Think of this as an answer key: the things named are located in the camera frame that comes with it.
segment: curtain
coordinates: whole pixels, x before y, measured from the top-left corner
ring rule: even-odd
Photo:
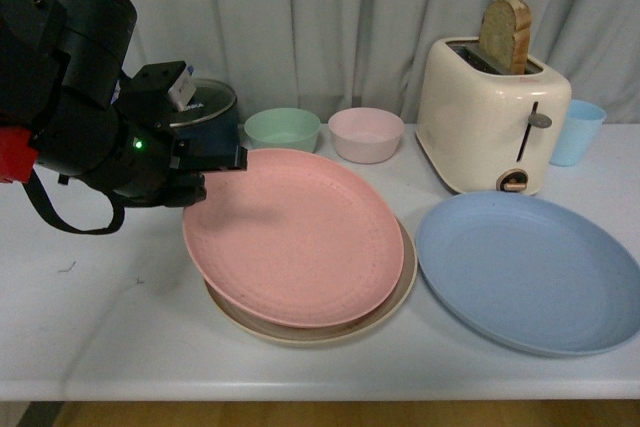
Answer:
[[[373,106],[415,122],[429,48],[476,36],[491,0],[131,0],[124,69],[185,60],[238,93],[241,120],[299,107],[323,121]],[[640,0],[524,0],[530,53],[608,122],[640,122]]]

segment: green bowl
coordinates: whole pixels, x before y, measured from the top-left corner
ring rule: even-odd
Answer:
[[[320,119],[303,109],[269,109],[249,117],[244,131],[254,149],[275,147],[313,152]]]

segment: blue cup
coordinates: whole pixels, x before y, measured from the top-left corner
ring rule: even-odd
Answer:
[[[595,104],[572,100],[551,163],[569,167],[580,162],[606,116],[607,113]]]

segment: bread slice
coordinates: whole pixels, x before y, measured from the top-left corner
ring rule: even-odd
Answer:
[[[514,75],[523,75],[529,57],[531,11],[522,0],[494,0],[484,11],[480,48]]]

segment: black strap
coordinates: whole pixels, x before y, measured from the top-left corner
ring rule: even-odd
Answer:
[[[44,190],[44,186],[42,182],[40,182],[40,178],[36,174],[35,170],[31,171],[31,177],[29,177],[29,182],[26,184],[22,184],[25,192],[27,193],[27,197],[31,201],[31,205],[36,209],[36,212],[42,217],[47,224],[56,229],[62,230],[64,232],[69,232],[70,234],[89,234],[89,235],[104,235],[104,234],[112,234],[117,232],[118,229],[122,226],[124,222],[124,206],[120,204],[114,197],[107,195],[109,202],[111,203],[111,207],[113,208],[113,218],[111,219],[111,223],[102,229],[90,229],[90,230],[80,230],[72,227],[67,224],[64,220],[60,218],[58,213],[51,205],[51,200],[49,200],[49,196],[47,192]]]

